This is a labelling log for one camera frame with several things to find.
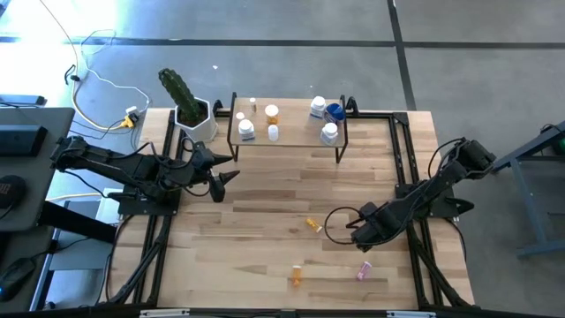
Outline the blue Tums bottle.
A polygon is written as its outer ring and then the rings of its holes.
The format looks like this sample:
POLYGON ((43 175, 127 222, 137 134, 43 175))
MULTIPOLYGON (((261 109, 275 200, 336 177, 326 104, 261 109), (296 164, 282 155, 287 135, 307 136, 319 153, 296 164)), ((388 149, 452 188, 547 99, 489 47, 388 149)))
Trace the blue Tums bottle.
POLYGON ((327 123, 339 125, 346 118, 343 106, 339 103, 330 103, 325 108, 323 118, 327 123))

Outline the blue-grey metal stand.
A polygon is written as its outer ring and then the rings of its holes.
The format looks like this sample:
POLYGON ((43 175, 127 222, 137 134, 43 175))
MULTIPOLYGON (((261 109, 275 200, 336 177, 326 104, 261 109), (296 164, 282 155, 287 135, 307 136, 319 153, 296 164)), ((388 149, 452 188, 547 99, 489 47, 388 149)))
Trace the blue-grey metal stand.
POLYGON ((512 170, 517 188, 524 199, 526 215, 531 223, 536 242, 532 245, 521 247, 516 251, 517 257, 527 257, 537 254, 548 254, 552 252, 565 252, 565 239, 551 240, 539 216, 535 205, 533 193, 530 191, 524 174, 522 173, 522 162, 558 162, 565 161, 565 155, 537 155, 553 142, 565 140, 565 120, 557 125, 546 124, 542 132, 521 147, 509 152, 494 163, 492 173, 510 168, 512 170))

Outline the low grey desk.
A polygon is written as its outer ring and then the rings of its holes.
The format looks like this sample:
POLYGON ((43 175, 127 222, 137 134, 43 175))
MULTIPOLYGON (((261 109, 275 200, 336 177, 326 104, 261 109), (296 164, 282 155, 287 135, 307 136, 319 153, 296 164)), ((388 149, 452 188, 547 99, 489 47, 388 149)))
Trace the low grey desk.
MULTIPOLYGON (((54 231, 50 226, 37 226, 27 231, 0 233, 0 275, 17 259, 47 250, 54 231)), ((0 314, 27 312, 30 309, 44 261, 45 255, 34 258, 35 270, 11 300, 0 302, 0 314)))

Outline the white bottle blue label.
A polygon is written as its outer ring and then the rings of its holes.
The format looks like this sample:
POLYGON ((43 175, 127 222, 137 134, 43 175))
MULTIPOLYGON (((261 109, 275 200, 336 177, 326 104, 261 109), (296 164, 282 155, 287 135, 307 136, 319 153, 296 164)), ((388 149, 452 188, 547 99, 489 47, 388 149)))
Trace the white bottle blue label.
POLYGON ((336 144, 338 136, 338 126, 335 123, 326 123, 320 132, 321 141, 329 146, 336 144))
POLYGON ((242 119, 239 122, 237 129, 241 141, 248 141, 255 139, 254 125, 249 119, 242 119))
POLYGON ((322 96, 315 96, 310 104, 310 116, 323 119, 326 110, 326 100, 322 96))

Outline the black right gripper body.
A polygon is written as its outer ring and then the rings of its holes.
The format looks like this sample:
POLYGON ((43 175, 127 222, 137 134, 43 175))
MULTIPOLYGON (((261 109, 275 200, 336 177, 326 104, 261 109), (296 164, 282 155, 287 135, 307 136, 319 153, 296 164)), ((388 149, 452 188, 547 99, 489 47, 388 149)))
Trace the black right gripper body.
POLYGON ((362 206, 359 218, 365 223, 351 233, 352 242, 369 242, 378 246, 395 238, 403 227, 403 221, 395 214, 394 207, 391 202, 379 207, 372 202, 362 206))

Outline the silver rail bracket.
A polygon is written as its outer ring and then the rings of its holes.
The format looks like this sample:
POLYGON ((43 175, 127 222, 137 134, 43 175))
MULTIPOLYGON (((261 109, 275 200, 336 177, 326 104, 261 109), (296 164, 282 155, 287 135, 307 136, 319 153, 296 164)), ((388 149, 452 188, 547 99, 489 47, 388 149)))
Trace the silver rail bracket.
POLYGON ((436 313, 426 311, 387 311, 387 318, 437 318, 436 313))
POLYGON ((186 308, 159 308, 141 310, 139 318, 188 318, 190 310, 186 308))

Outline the black rectangular box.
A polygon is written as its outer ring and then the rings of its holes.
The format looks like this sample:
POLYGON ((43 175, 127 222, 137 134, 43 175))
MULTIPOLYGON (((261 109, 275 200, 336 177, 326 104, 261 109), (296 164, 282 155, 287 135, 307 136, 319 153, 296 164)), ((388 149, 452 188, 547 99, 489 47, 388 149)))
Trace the black rectangular box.
POLYGON ((0 156, 37 156, 47 132, 41 125, 0 125, 0 156))

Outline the white box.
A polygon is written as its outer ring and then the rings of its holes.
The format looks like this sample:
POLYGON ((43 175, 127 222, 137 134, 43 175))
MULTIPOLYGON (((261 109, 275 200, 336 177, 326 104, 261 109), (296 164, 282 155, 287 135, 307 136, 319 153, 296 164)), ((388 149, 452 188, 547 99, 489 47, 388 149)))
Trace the white box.
POLYGON ((100 199, 95 219, 103 223, 118 224, 122 217, 118 213, 120 203, 109 198, 110 193, 121 193, 121 188, 105 188, 102 192, 104 197, 100 199))

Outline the black aluminium table frame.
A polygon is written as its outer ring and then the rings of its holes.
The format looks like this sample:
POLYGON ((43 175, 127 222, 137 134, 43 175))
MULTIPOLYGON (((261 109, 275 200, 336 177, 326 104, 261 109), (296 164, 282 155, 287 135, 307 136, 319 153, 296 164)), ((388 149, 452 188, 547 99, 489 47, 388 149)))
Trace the black aluminium table frame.
POLYGON ((144 298, 102 306, 91 318, 139 318, 141 310, 186 308, 188 318, 387 318, 387 311, 418 309, 408 239, 400 236, 367 253, 331 243, 306 218, 345 233, 354 210, 382 203, 396 185, 423 174, 437 140, 425 111, 351 111, 342 160, 330 148, 241 147, 228 170, 239 175, 225 200, 184 194, 170 227, 159 273, 144 298), (373 267, 356 279, 362 263, 373 267), (292 266, 302 267, 300 286, 292 266))

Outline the green cactus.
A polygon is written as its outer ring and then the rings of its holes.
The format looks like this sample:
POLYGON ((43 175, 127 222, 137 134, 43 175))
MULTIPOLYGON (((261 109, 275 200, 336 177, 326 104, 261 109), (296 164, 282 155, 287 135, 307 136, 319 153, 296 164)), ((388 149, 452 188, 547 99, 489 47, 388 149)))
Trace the green cactus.
POLYGON ((164 68, 158 72, 158 78, 179 108, 179 121, 188 126, 198 125, 202 121, 201 107, 182 77, 164 68))

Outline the black computer mouse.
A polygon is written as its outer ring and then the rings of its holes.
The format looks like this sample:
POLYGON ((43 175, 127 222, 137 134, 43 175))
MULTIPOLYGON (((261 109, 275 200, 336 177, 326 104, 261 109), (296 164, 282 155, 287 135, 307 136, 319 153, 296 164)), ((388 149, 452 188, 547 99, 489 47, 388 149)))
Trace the black computer mouse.
POLYGON ((11 300, 35 270, 31 258, 19 258, 0 274, 0 302, 11 300))

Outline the yellow white power plug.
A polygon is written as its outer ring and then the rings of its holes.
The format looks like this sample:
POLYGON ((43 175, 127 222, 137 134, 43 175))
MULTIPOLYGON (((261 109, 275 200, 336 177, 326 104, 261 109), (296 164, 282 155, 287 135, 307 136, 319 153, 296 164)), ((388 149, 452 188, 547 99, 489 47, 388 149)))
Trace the yellow white power plug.
POLYGON ((123 128, 134 128, 140 118, 140 112, 138 108, 136 106, 131 106, 125 112, 126 115, 120 126, 123 128))

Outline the black desk support bar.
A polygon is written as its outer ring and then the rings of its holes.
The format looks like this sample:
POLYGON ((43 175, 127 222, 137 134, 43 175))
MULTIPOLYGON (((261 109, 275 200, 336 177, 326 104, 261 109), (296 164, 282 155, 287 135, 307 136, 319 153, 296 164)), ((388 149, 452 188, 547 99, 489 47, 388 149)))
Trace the black desk support bar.
POLYGON ((49 201, 43 203, 37 223, 106 243, 113 243, 117 234, 117 229, 110 224, 83 216, 49 201))

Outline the black round speaker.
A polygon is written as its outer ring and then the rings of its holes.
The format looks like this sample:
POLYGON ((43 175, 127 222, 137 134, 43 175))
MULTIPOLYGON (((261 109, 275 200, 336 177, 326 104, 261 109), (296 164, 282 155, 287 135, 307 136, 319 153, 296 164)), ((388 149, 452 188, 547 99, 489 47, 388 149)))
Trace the black round speaker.
POLYGON ((0 209, 14 208, 26 194, 26 181, 16 175, 0 178, 0 209))

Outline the grey floor mat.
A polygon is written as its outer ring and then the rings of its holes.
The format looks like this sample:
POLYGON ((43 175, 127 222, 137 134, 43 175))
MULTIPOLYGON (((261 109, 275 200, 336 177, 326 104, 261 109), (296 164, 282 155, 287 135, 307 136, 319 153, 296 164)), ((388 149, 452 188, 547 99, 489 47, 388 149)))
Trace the grey floor mat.
POLYGON ((112 248, 110 243, 67 231, 56 230, 54 239, 64 250, 51 257, 53 271, 104 269, 112 248))

